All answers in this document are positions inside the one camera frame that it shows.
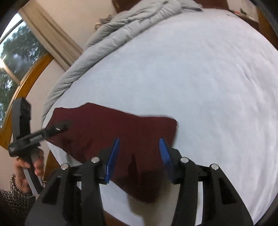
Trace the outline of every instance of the maroon cloth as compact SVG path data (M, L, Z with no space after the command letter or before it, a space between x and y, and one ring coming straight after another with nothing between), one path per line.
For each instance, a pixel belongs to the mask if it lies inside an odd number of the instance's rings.
M173 144L177 122L167 117L139 117L87 103L78 108L56 108L47 127L71 121L68 131L47 141L84 163L111 147L118 137L120 152L112 181L129 195L154 201L161 188L163 163L158 142Z

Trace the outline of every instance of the metal screw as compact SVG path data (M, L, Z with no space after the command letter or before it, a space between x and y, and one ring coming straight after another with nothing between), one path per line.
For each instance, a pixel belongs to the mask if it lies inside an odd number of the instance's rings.
M68 167L69 167L69 165L67 163L64 163L61 165L62 170L66 170Z
M91 159L91 161L93 163L98 163L100 161L100 159L98 157L94 157L94 158Z
M211 168L214 169L214 170L218 170L219 169L219 166L217 164L212 164L211 165Z
M189 159L186 158L186 157L182 157L182 158L180 159L180 161L181 161L182 163L188 163L188 162L189 162Z

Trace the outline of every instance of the wooden furniture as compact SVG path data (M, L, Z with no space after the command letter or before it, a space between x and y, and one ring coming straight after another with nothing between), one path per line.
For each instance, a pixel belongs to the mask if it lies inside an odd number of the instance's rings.
M244 16L238 16L238 17L243 19L246 23L248 23L250 26L252 26L257 31L260 31L260 26L259 26L259 23L257 21L251 20L251 19L249 19L247 17L244 17Z
M112 3L117 11L120 13L125 10L130 10L135 6L140 0L112 0Z
M229 10L227 0L194 0L201 4L203 8L225 9Z
M54 157L53 153L51 151L49 151L47 160L46 160L45 169L44 169L43 181L47 182L47 179L50 176L51 172L54 169L58 169L58 168L60 168L60 164Z
M259 17L259 32L266 37L266 39L278 49L278 37L271 27L270 23L267 21L263 13L257 9Z

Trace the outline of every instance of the bedroom wall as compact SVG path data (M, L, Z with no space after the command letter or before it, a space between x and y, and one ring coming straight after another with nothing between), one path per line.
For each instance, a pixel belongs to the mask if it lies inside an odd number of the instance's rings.
M34 132L41 128L41 115L43 104L46 100L47 94L57 80L63 75L64 69L53 60L47 68L39 76L33 87L31 88L27 100L32 105L31 112L31 131ZM49 147L46 142L41 143L41 148L44 150L45 161L49 152ZM0 189L9 190L10 178L14 173L13 161L8 154L8 151L0 146Z
M100 18L116 11L111 0L37 0L57 24L81 47Z

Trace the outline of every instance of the patterned sleeve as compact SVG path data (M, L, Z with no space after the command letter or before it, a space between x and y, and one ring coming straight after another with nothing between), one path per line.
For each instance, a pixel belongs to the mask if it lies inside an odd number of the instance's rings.
M15 216L24 225L24 221L36 200L35 196L31 192L24 193L18 188L15 182L15 174L11 178L11 191L0 190L0 192Z

